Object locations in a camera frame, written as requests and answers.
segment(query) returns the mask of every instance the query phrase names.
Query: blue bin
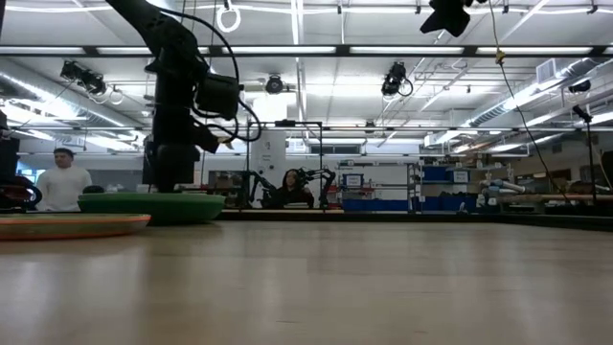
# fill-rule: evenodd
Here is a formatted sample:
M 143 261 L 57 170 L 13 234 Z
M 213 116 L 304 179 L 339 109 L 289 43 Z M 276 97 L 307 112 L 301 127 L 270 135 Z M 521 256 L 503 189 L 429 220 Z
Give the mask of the blue bin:
M 343 200 L 345 211 L 407 211 L 408 208 L 407 200 Z

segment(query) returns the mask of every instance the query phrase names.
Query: woman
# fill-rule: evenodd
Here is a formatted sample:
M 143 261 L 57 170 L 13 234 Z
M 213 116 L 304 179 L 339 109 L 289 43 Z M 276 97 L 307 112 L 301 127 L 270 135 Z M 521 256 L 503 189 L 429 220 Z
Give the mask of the woman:
M 301 187 L 298 181 L 298 171 L 295 169 L 285 172 L 284 184 L 277 190 L 283 201 L 280 207 L 288 203 L 305 202 L 308 208 L 313 208 L 315 198 L 307 187 Z

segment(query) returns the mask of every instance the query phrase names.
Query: black pole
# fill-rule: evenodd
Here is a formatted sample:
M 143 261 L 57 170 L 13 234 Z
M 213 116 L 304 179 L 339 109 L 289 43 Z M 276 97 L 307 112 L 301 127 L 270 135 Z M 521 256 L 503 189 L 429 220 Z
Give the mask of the black pole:
M 243 181 L 242 185 L 243 186 L 247 186 L 245 191 L 242 191 L 243 193 L 245 193 L 245 202 L 244 204 L 240 205 L 240 208 L 242 209 L 243 206 L 246 206 L 247 204 L 249 204 L 249 196 L 251 194 L 251 166 L 250 166 L 250 160 L 251 160 L 251 143 L 249 143 L 249 135 L 251 133 L 251 121 L 247 120 L 247 141 L 245 142 L 245 144 L 247 145 L 247 156 L 245 157 L 247 159 L 247 170 L 246 172 L 242 175 L 242 178 L 246 178 L 246 181 Z
M 319 124 L 319 170 L 321 171 L 324 168 L 324 152 L 322 150 L 323 147 L 323 143 L 324 143 L 324 126 L 323 124 Z M 322 193 L 324 189 L 324 180 L 323 179 L 319 179 L 319 193 Z M 322 201 L 323 197 L 326 198 L 326 200 L 328 200 L 328 196 L 327 195 L 319 195 L 319 208 L 323 209 L 324 205 L 322 205 Z
M 596 198 L 596 176 L 594 174 L 594 154 L 592 152 L 592 131 L 590 129 L 590 122 L 586 121 L 585 124 L 587 125 L 587 146 L 590 149 L 590 175 L 591 175 L 591 182 L 592 182 L 592 203 L 594 204 L 594 206 L 596 207 L 596 204 L 598 202 L 597 198 Z
M 0 37 L 2 36 L 2 28 L 4 26 L 4 13 L 7 6 L 7 0 L 0 0 Z

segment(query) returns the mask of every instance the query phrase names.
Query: ceiling-mounted camera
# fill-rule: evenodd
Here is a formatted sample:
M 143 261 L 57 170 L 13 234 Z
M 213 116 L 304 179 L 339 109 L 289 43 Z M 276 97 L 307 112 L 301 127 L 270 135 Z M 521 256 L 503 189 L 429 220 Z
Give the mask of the ceiling-mounted camera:
M 106 92 L 103 75 L 81 67 L 74 61 L 65 61 L 59 76 L 69 82 L 75 82 L 78 86 L 84 88 L 88 94 L 100 96 Z
M 487 1 L 477 0 L 480 4 L 485 4 Z M 470 22 L 470 15 L 464 11 L 464 7 L 470 7 L 472 3 L 473 0 L 430 1 L 429 5 L 434 12 L 421 25 L 421 32 L 427 34 L 445 29 L 455 37 L 461 35 Z
M 284 82 L 280 75 L 271 75 L 266 83 L 266 92 L 270 95 L 279 95 L 284 91 Z
M 568 86 L 568 91 L 570 91 L 571 93 L 586 92 L 589 91 L 591 88 L 592 82 L 590 80 L 584 80 L 575 85 Z
M 408 84 L 411 87 L 410 92 L 400 92 L 400 88 L 404 84 Z M 381 86 L 381 93 L 385 97 L 393 97 L 396 94 L 407 97 L 413 93 L 413 83 L 406 78 L 404 62 L 394 62 L 394 65 L 390 68 L 390 72 L 385 76 L 385 81 Z

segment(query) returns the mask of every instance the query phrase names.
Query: fluorescent light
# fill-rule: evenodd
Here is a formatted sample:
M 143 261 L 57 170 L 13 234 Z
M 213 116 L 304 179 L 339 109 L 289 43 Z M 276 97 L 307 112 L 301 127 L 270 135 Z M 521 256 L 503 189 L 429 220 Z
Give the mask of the fluorescent light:
M 309 84 L 305 90 L 309 95 L 333 97 L 377 97 L 381 98 L 381 85 L 331 85 Z
M 57 124 L 57 122 L 51 117 L 40 116 L 32 113 L 32 111 L 28 111 L 8 103 L 5 103 L 2 110 L 7 115 L 9 120 L 20 124 Z
M 497 147 L 491 148 L 491 149 L 489 149 L 489 151 L 490 152 L 502 152 L 502 151 L 506 151 L 506 150 L 517 149 L 520 146 L 522 146 L 522 144 L 504 144 L 504 145 L 499 145 Z
M 526 123 L 527 127 L 532 127 L 532 126 L 536 126 L 536 125 L 540 125 L 550 119 L 555 118 L 556 115 L 553 114 L 547 114 L 547 115 L 543 115 L 543 116 L 539 116 L 537 118 L 531 119 L 529 122 Z
M 461 153 L 464 152 L 466 150 L 470 150 L 470 145 L 462 145 L 460 147 L 457 147 L 453 150 L 454 153 Z
M 32 129 L 29 131 L 16 130 L 15 133 L 31 136 L 31 137 L 42 139 L 42 140 L 49 140 L 49 141 L 55 140 L 51 135 L 45 134 L 38 130 L 32 130 Z
M 461 54 L 464 47 L 351 47 L 351 54 Z
M 572 54 L 581 55 L 592 51 L 592 47 L 500 47 L 507 55 L 526 54 Z M 477 54 L 496 54 L 496 47 L 479 47 Z
M 611 121 L 611 120 L 613 120 L 613 112 L 596 115 L 594 116 L 594 118 L 592 118 L 592 125 Z
M 104 137 L 87 137 L 87 142 L 111 150 L 135 150 L 131 145 Z
M 101 113 L 93 112 L 93 111 L 91 111 L 91 109 L 90 109 L 89 111 L 90 111 L 92 114 L 94 114 L 94 115 L 96 115 L 96 116 L 98 116 L 98 117 L 100 117 L 100 118 L 105 119 L 106 121 L 108 121 L 109 123 L 111 123 L 111 124 L 113 124 L 113 125 L 115 125 L 115 126 L 118 126 L 118 127 L 125 127 L 125 125 L 124 125 L 124 124 L 122 124 L 121 122 L 115 121 L 115 120 L 113 120 L 113 119 L 111 119 L 111 118 L 109 118 L 109 117 L 107 117 L 107 116 L 102 115 Z
M 116 55 L 135 55 L 135 54 L 151 54 L 151 50 L 147 47 L 100 47 L 100 54 L 116 54 Z
M 534 140 L 534 143 L 535 144 L 542 144 L 542 143 L 544 143 L 546 141 L 554 139 L 555 137 L 557 137 L 557 134 L 546 136 L 546 137 L 540 138 L 540 139 L 536 139 L 536 140 Z
M 66 54 L 84 55 L 81 47 L 19 47 L 0 46 L 0 54 Z
M 221 48 L 223 54 L 230 54 L 228 48 Z M 245 46 L 232 47 L 235 54 L 333 54 L 336 47 L 330 46 Z

